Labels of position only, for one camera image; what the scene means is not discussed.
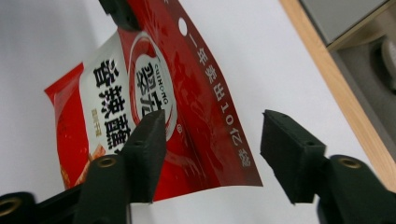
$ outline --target red snack bag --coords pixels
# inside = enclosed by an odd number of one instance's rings
[[[117,153],[147,113],[165,110],[167,154],[154,200],[220,186],[261,186],[231,95],[178,1],[129,2],[140,32],[119,29],[46,89],[65,187]]]

